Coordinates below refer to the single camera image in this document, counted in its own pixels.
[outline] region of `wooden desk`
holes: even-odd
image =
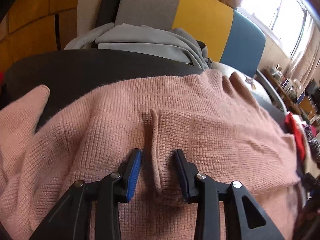
[[[268,72],[268,70],[263,69],[262,73],[265,75],[265,77],[269,80],[271,85],[277,90],[278,94],[282,98],[285,106],[288,108],[289,111],[292,111],[294,114],[301,115],[302,112],[297,104],[295,104],[291,98],[288,96],[288,94],[284,91],[282,86],[278,84],[278,82],[271,76],[271,74]]]

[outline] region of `window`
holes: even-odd
[[[272,32],[287,56],[291,56],[302,35],[307,11],[297,0],[243,0],[239,12],[250,15],[263,31]]]

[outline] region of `metal screw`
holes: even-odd
[[[232,185],[235,187],[235,188],[241,188],[242,187],[242,184],[241,184],[241,182],[239,182],[239,181],[234,181],[233,183],[232,183]]]
[[[204,173],[197,173],[197,178],[198,179],[205,179],[205,177],[207,176],[207,175],[205,175]]]
[[[111,178],[119,179],[120,178],[120,174],[118,172],[111,173]]]
[[[77,180],[74,184],[75,184],[76,187],[82,187],[83,184],[84,184],[84,181],[83,180]]]

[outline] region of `windowsill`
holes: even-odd
[[[239,13],[241,13],[243,16],[247,17],[249,20],[251,20],[255,25],[257,25],[260,30],[263,31],[263,33],[265,35],[267,35],[270,39],[273,40],[273,42],[275,44],[277,44],[279,46],[279,48],[282,50],[282,52],[288,57],[290,58],[290,55],[287,55],[283,49],[282,49],[282,44],[281,41],[279,41],[279,39],[273,34],[273,32],[267,27],[265,26],[260,20],[258,20],[256,17],[252,16],[251,14],[247,13],[246,10],[244,10],[241,7],[237,7],[237,10]]]

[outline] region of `pink cloth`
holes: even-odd
[[[237,74],[206,70],[103,86],[34,134],[49,93],[39,86],[0,112],[0,220],[13,239],[28,239],[74,181],[102,179],[135,147],[144,158],[132,202],[119,207],[123,239],[193,239],[196,205],[183,204],[170,161],[177,148],[215,180],[241,181],[292,237],[294,138]]]

